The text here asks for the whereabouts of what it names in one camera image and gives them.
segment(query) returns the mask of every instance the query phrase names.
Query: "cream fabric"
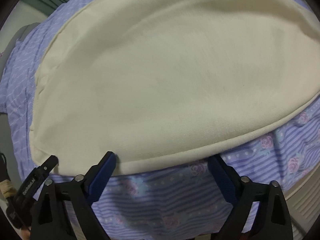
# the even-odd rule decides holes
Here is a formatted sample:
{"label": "cream fabric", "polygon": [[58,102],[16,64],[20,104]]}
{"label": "cream fabric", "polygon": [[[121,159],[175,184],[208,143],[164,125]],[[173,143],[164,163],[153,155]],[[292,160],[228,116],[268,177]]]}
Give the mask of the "cream fabric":
{"label": "cream fabric", "polygon": [[76,175],[113,151],[117,175],[238,146],[318,95],[319,41],[292,0],[94,0],[36,72],[32,158]]}

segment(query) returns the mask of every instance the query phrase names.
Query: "silver screw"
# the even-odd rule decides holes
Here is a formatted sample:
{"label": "silver screw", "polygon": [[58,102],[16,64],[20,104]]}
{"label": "silver screw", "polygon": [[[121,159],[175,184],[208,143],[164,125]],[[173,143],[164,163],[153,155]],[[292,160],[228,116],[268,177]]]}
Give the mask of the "silver screw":
{"label": "silver screw", "polygon": [[83,180],[84,179],[84,176],[83,175],[77,175],[77,176],[75,176],[75,181],[81,181],[81,180]]}
{"label": "silver screw", "polygon": [[274,187],[279,187],[279,186],[280,186],[279,183],[278,183],[278,181],[276,181],[276,180],[273,180],[273,181],[271,182],[271,184],[272,184]]}
{"label": "silver screw", "polygon": [[49,186],[49,185],[52,184],[52,182],[53,182],[52,179],[47,179],[44,184],[45,184],[46,186]]}
{"label": "silver screw", "polygon": [[248,183],[250,181],[250,179],[247,176],[242,176],[241,181],[244,183]]}

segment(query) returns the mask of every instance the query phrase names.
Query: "white wall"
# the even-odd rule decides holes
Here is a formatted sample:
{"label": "white wall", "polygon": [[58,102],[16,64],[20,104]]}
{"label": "white wall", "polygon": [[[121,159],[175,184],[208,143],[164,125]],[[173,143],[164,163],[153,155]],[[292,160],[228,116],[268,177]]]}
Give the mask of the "white wall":
{"label": "white wall", "polygon": [[42,22],[46,18],[47,16],[42,12],[24,2],[18,2],[0,30],[0,52],[5,50],[11,38],[21,27],[35,22]]}

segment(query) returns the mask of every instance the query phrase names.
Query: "bed sheet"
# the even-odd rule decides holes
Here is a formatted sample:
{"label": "bed sheet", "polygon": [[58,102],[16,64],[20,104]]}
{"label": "bed sheet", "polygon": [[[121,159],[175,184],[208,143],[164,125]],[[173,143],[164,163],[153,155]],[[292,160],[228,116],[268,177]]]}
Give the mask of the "bed sheet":
{"label": "bed sheet", "polygon": [[[35,167],[28,131],[32,122],[34,74],[60,27],[92,0],[70,0],[17,42],[0,82],[0,112],[8,113],[14,154],[25,179]],[[305,7],[301,0],[295,0]],[[288,190],[320,161],[320,98],[304,112],[256,140],[221,154],[228,165],[253,181],[279,181]],[[55,182],[71,178],[50,175]],[[114,239],[189,239],[217,232],[232,206],[226,203],[206,160],[161,171],[112,177],[92,206]],[[244,231],[251,228],[257,205]]]}

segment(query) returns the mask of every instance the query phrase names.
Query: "blue patterned sheet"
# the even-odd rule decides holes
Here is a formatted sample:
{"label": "blue patterned sheet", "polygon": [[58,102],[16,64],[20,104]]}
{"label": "blue patterned sheet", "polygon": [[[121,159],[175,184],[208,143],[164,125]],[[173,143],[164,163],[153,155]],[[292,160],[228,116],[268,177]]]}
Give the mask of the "blue patterned sheet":
{"label": "blue patterned sheet", "polygon": [[[28,138],[35,71],[56,32],[91,1],[70,0],[61,5],[23,42],[17,42],[4,70],[0,112],[8,113],[22,179],[35,167]],[[277,180],[283,190],[290,189],[320,161],[320,98],[282,127],[221,156],[241,176],[262,183]],[[50,177],[55,182],[71,179]],[[224,201],[206,160],[200,160],[160,171],[112,177],[92,208],[114,239],[183,240],[219,231],[232,206]],[[244,231],[250,230],[256,210],[254,205]]]}

